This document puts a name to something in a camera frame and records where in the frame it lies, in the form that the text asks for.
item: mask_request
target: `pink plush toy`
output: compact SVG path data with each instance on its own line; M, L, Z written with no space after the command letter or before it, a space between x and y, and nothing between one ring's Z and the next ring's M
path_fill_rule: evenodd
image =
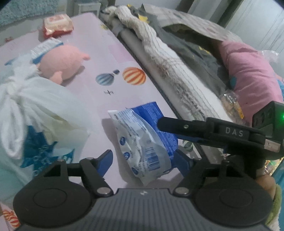
M83 60L90 60L90 56L74 46L62 45L47 52L42 57L38 69L43 77L61 84L63 80L78 72Z

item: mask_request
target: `plush toy leg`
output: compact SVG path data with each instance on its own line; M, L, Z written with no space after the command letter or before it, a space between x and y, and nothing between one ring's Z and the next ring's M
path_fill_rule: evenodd
M57 71L53 74L53 76L50 77L50 79L52 82L55 82L59 85L61 85L62 83L62 71Z
M88 54L83 54L82 55L83 60L88 61L91 59L91 57Z

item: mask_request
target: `pink tabletop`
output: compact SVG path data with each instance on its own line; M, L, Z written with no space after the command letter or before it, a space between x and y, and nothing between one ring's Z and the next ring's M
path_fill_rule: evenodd
M116 131L107 113L108 110L124 110L141 104L156 101L164 116L175 117L174 113L160 95L151 80L146 76L142 85L127 83L122 73L127 67L141 69L124 46L105 28L104 24L92 13L72 18L74 31L70 35L59 38L64 44L78 47L88 53L90 61L84 61L82 71L66 87L74 93L89 110L94 131L86 142L81 158L98 157L105 150L114 153L113 164L105 175L106 182L116 191L118 188L143 188L142 183L131 172L125 161L117 140ZM17 38L0 47L0 67L8 60L42 42L41 32L33 32ZM102 86L96 82L96 76L102 73L113 73L114 82L110 86ZM173 189L182 179L177 169L151 182L147 188L168 187ZM72 178L77 183L80 179Z

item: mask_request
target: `ribbed gray panel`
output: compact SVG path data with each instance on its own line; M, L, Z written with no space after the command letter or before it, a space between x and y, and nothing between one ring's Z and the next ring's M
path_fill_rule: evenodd
M19 231L44 231L22 226ZM256 227L224 228L203 218L190 200L170 195L167 189L119 189L100 198L81 220L53 231L269 231Z

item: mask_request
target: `pink cushion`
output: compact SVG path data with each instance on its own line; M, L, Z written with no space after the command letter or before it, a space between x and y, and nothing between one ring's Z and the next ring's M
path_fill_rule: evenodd
M222 42L219 51L230 78L236 78L234 92L250 125L252 116L269 102L283 102L275 72L261 53L247 44L230 41Z

